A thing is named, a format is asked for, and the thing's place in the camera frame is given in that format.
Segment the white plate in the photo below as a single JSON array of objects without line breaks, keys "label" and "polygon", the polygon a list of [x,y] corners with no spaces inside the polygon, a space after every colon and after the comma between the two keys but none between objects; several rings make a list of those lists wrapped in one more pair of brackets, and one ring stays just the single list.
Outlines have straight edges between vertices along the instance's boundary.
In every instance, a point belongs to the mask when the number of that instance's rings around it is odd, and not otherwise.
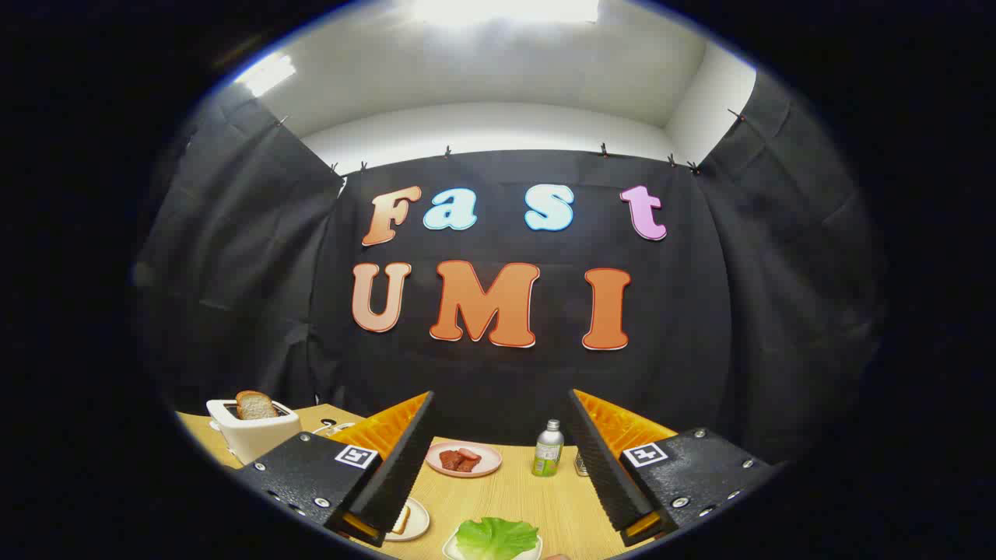
[{"label": "white plate", "polygon": [[411,540],[422,536],[425,531],[429,530],[429,512],[425,510],[425,506],[412,498],[409,498],[406,503],[411,508],[411,513],[408,514],[408,522],[404,525],[404,532],[399,535],[388,532],[383,540]]},{"label": "white plate", "polygon": [[[463,554],[460,554],[460,549],[456,547],[456,531],[460,530],[460,526],[456,526],[456,530],[450,535],[449,540],[446,544],[442,545],[442,555],[449,560],[466,560]],[[532,550],[527,550],[512,560],[540,560],[540,554],[543,552],[543,537],[536,535],[536,548]]]},{"label": "white plate", "polygon": [[[439,454],[443,451],[455,451],[460,447],[466,447],[478,455],[481,455],[481,461],[475,464],[474,469],[470,472],[459,472],[443,468],[442,462],[439,460]],[[490,474],[497,470],[498,467],[501,466],[501,453],[498,452],[498,449],[483,443],[473,443],[471,441],[444,441],[429,448],[429,452],[425,455],[425,462],[427,462],[433,470],[442,472],[448,476],[455,476],[457,478],[474,478]]]}]

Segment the pink plate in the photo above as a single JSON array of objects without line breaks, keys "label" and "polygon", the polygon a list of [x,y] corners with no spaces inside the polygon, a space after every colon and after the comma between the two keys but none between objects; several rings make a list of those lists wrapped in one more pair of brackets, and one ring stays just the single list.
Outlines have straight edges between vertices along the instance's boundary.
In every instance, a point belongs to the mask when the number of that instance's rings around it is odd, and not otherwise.
[{"label": "pink plate", "polygon": [[[443,468],[442,462],[439,460],[439,454],[444,451],[455,451],[460,447],[465,447],[478,455],[481,455],[481,461],[475,464],[474,469],[470,472],[458,472],[456,470],[448,470]],[[495,470],[498,470],[498,467],[501,466],[501,453],[499,453],[494,447],[483,443],[471,443],[470,441],[444,441],[429,448],[429,453],[425,456],[425,462],[429,463],[429,466],[431,466],[433,470],[437,470],[443,474],[448,474],[449,476],[456,476],[457,478],[474,478],[475,476],[484,476],[485,474],[491,474]]]}]

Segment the bottle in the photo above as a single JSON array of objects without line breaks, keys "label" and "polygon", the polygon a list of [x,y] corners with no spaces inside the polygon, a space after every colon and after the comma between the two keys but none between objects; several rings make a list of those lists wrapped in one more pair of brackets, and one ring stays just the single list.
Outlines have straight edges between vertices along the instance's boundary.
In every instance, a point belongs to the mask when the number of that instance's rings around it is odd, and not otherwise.
[{"label": "bottle", "polygon": [[536,458],[533,459],[533,474],[553,476],[557,473],[561,451],[564,450],[564,435],[560,432],[559,420],[548,420],[547,429],[536,440]]}]

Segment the wooden table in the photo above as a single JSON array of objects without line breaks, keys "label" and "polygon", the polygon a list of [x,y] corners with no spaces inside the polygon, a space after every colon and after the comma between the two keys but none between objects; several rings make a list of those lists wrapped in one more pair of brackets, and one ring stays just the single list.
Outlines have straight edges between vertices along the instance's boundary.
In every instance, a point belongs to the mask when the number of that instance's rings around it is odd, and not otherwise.
[{"label": "wooden table", "polygon": [[[337,423],[363,419],[329,405],[298,409],[296,412],[301,417],[302,428],[307,431],[322,427],[322,419],[332,419]],[[242,467],[228,451],[221,432],[210,427],[210,417],[177,414],[219,462]],[[449,440],[437,437],[433,443]],[[541,478],[530,472],[534,452],[532,446],[491,446],[502,454],[502,465],[486,476],[455,478],[436,472],[423,463],[410,496],[428,510],[431,520],[428,531],[410,541],[385,541],[379,551],[402,560],[444,558],[442,545],[457,526],[467,519],[479,521],[481,516],[522,520],[539,527],[543,539],[542,558],[566,554],[572,560],[605,560],[636,548],[623,546],[619,534],[613,531],[602,510],[591,479],[578,476],[575,472],[577,447],[564,447],[557,474]]]}]

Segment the lettuce leaf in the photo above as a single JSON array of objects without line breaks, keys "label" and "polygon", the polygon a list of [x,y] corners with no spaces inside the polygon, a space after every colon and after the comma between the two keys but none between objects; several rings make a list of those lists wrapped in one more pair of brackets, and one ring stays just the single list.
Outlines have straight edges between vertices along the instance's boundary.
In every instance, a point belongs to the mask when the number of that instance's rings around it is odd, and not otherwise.
[{"label": "lettuce leaf", "polygon": [[519,521],[481,517],[480,523],[464,521],[456,531],[456,547],[467,560],[512,560],[536,547],[539,529]]}]

